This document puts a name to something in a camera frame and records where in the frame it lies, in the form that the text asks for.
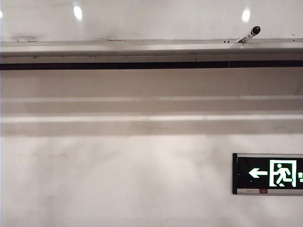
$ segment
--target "emergency exit sign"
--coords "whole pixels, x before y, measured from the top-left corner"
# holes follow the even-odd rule
[[[303,195],[303,155],[233,154],[232,187],[233,194],[297,190]]]

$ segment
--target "door symbol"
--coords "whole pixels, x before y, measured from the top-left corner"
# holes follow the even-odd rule
[[[296,187],[296,160],[270,160],[269,161],[269,186],[285,187],[283,183],[291,182]]]

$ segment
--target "white wall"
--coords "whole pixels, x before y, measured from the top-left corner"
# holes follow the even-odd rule
[[[1,72],[4,227],[302,226],[232,153],[302,153],[303,68]]]

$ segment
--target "green exit sign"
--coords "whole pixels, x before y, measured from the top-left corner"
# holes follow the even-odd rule
[[[233,154],[232,193],[303,195],[303,155]]]

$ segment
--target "white arrow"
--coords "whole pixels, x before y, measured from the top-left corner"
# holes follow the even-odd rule
[[[267,171],[258,171],[260,168],[254,168],[252,169],[249,174],[253,177],[253,178],[260,178],[258,175],[267,175]]]

